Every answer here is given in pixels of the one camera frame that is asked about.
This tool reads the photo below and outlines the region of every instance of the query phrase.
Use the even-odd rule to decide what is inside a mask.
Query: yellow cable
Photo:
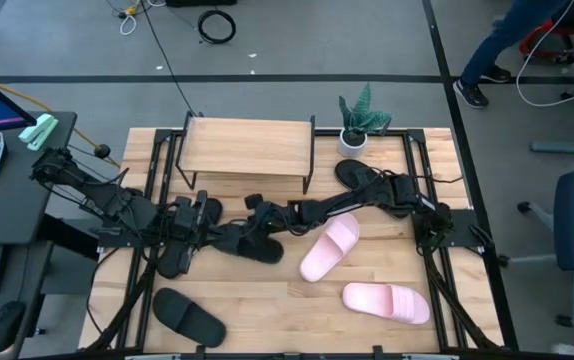
[[[50,108],[49,106],[45,105],[44,103],[42,103],[41,101],[39,101],[38,99],[36,99],[33,96],[30,95],[26,95],[21,93],[20,91],[14,90],[10,87],[7,87],[3,84],[0,84],[0,90],[6,91],[10,94],[14,94],[18,97],[21,97],[29,102],[32,102],[38,106],[40,106],[41,108],[45,109],[47,112],[54,112],[54,110],[52,108]],[[98,144],[96,144],[95,142],[93,142],[90,138],[88,138],[85,134],[83,134],[80,130],[74,128],[74,132],[76,134],[78,134],[78,136],[80,136],[83,140],[87,141],[91,146],[93,146],[94,148],[98,149],[100,146],[98,146]],[[107,160],[109,160],[109,162],[111,162],[113,165],[115,165],[116,167],[120,168],[120,165],[114,161],[114,159],[112,159],[110,156],[107,157]]]

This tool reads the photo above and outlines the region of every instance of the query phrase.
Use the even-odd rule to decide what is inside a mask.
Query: wooden table
[[[447,128],[424,130],[435,178],[461,176],[451,131]],[[130,171],[123,186],[144,188],[154,132],[151,128],[131,129],[122,164]],[[302,194],[300,179],[267,175],[199,174],[196,190],[207,190],[211,197],[222,201],[223,222],[245,217],[248,211],[243,198],[253,193],[262,193],[268,201],[285,204],[289,199],[326,198],[344,192],[333,175],[335,164],[342,160],[336,149],[337,141],[335,137],[316,139],[314,177],[307,195]],[[381,169],[406,172],[402,142],[397,142],[400,141],[370,137],[360,160]],[[415,146],[414,151],[415,159],[419,159]],[[164,148],[161,154],[158,174],[163,172]],[[176,170],[173,174],[168,200],[181,194],[195,194]],[[452,208],[470,207],[462,181],[436,183],[436,190],[440,201]],[[152,199],[158,199],[159,191],[160,183]],[[320,282],[304,281],[298,265],[322,227],[300,238],[287,232],[276,235],[285,248],[285,255],[277,265],[205,248],[195,256],[189,274],[176,280],[157,275],[154,291],[162,287],[176,289],[225,323],[228,330],[225,342],[209,352],[368,353],[373,345],[382,345],[385,352],[438,351],[433,317],[427,324],[412,326],[356,313],[343,306],[340,294],[348,282],[395,283],[414,288],[429,299],[427,276],[422,258],[415,251],[411,220],[393,220],[377,208],[362,208],[353,214],[360,222],[360,241]],[[487,336],[502,344],[482,259],[464,249],[449,251],[461,303]],[[131,249],[119,250],[96,274],[90,306],[101,327],[108,324],[123,301],[131,254]],[[134,343],[139,311],[140,304],[137,304],[132,312],[128,345]],[[451,315],[444,301],[443,311],[450,343],[455,345]],[[89,344],[97,336],[87,318],[80,346]],[[167,329],[150,314],[146,352],[193,353],[195,347],[194,342]]]

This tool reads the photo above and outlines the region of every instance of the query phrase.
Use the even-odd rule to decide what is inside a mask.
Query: desk
[[[460,176],[458,156],[449,129],[424,129],[435,178]],[[130,171],[123,186],[144,189],[155,129],[131,129],[123,167]],[[207,190],[223,203],[221,222],[245,217],[243,198],[262,193],[266,200],[284,204],[288,199],[326,198],[345,189],[333,175],[342,160],[336,137],[316,138],[315,170],[309,193],[303,195],[298,180],[239,174],[199,174],[196,190]],[[165,146],[158,163],[158,182],[152,199],[158,199]],[[371,166],[406,172],[402,142],[370,137],[361,160]],[[174,169],[168,200],[192,196]],[[463,182],[436,183],[438,197],[454,209],[468,208]],[[213,248],[198,253],[189,274],[176,280],[157,275],[154,291],[176,289],[220,318],[228,328],[225,342],[209,352],[226,353],[369,353],[373,345],[385,352],[435,352],[438,350],[432,320],[422,326],[404,325],[346,309],[342,287],[348,282],[390,282],[418,290],[427,299],[428,285],[422,258],[416,254],[411,220],[393,220],[376,208],[353,212],[361,225],[361,240],[322,281],[308,283],[298,273],[298,264],[322,228],[295,238],[289,233],[275,236],[285,255],[276,265],[223,254]],[[502,336],[483,261],[465,249],[449,250],[459,298],[484,332],[498,344]],[[91,293],[91,309],[101,326],[108,324],[123,301],[131,249],[121,249],[98,270]],[[455,344],[451,315],[443,303],[450,343]],[[132,312],[127,345],[133,345],[140,304]],[[91,343],[98,333],[86,319],[80,346]],[[145,352],[189,352],[196,344],[161,325],[150,314]]]
[[[41,114],[31,113],[34,117]],[[56,112],[53,115],[60,122],[45,146],[67,146],[76,122],[76,114]],[[25,334],[35,326],[40,310],[41,287],[54,248],[54,243],[48,240],[49,233],[54,231],[55,227],[45,229],[41,228],[41,225],[45,222],[49,223],[49,226],[59,224],[58,220],[44,214],[49,191],[29,179],[31,165],[42,152],[27,150],[27,144],[18,140],[21,131],[4,132],[7,154],[0,169],[0,244],[14,245],[5,247],[6,260],[0,285],[0,307],[18,299],[27,305],[27,310],[14,346],[0,353],[0,360],[16,359]],[[34,241],[36,238],[45,241]]]

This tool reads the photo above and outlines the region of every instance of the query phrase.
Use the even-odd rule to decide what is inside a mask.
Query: concrete floor
[[[111,1],[117,7],[128,3]],[[430,2],[450,75],[459,75],[509,3]],[[533,140],[574,140],[574,103],[537,109],[524,104],[512,85],[482,85],[492,101],[488,109],[474,111],[460,100],[450,108],[423,5],[420,0],[240,0],[226,9],[238,33],[221,46],[200,44],[192,26],[179,18],[195,23],[205,8],[155,8],[149,14],[174,72],[201,75],[184,78],[181,84],[196,111],[270,119],[316,114],[319,125],[340,126],[337,96],[355,96],[372,81],[374,105],[394,113],[392,126],[462,124],[468,144],[458,140],[461,148],[471,149],[499,251],[514,256],[551,252],[551,234],[520,215],[515,205],[530,200],[551,210],[557,178],[574,170],[574,156],[534,154],[528,146]],[[0,79],[13,77],[10,86],[54,109],[77,112],[78,128],[109,144],[118,160],[130,127],[181,124],[187,108],[169,82],[144,15],[137,17],[132,35],[121,36],[120,20],[111,16],[104,1],[0,0],[0,8]],[[210,26],[221,30],[218,24]],[[522,65],[517,49],[505,51],[499,65],[517,72]],[[533,65],[526,74],[536,83],[555,83],[563,76],[574,77],[574,65],[565,74],[560,67]],[[547,102],[564,89],[526,85],[525,93]],[[36,109],[24,101],[19,104]],[[79,139],[74,144],[86,146]],[[94,159],[88,163],[107,175],[114,172]],[[469,185],[477,191],[475,184]],[[57,199],[49,211],[86,218]],[[570,308],[569,274],[554,264],[540,264],[511,266],[503,276],[521,349],[574,345],[574,329],[553,323],[556,314]],[[75,350],[85,298],[48,297],[39,325],[49,333],[28,340],[23,355]],[[56,322],[62,313],[68,316]]]

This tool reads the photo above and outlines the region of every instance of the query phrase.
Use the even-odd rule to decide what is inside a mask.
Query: black shoe
[[[467,105],[474,109],[484,109],[489,105],[489,100],[480,91],[478,85],[465,84],[458,79],[454,82],[454,90],[465,100]]]
[[[511,80],[511,73],[508,70],[499,68],[498,66],[494,65],[485,71],[482,78],[497,84],[504,84]]]

